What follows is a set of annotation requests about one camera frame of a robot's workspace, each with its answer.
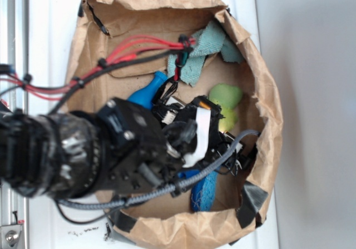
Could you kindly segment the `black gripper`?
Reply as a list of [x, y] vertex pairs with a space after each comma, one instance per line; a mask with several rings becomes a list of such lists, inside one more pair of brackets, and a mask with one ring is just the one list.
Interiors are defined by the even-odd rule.
[[233, 142], [219, 131], [222, 118], [206, 96], [151, 110], [111, 99], [94, 115], [101, 147], [95, 191], [148, 193], [200, 172]]

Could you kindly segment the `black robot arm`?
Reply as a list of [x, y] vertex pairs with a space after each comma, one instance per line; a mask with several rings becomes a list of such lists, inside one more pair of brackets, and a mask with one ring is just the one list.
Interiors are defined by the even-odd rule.
[[120, 98], [95, 113], [28, 116], [2, 106], [1, 179], [25, 197], [61, 200], [106, 190], [126, 197], [192, 176], [233, 144], [218, 128], [220, 107], [205, 97], [172, 110], [172, 121], [162, 123]]

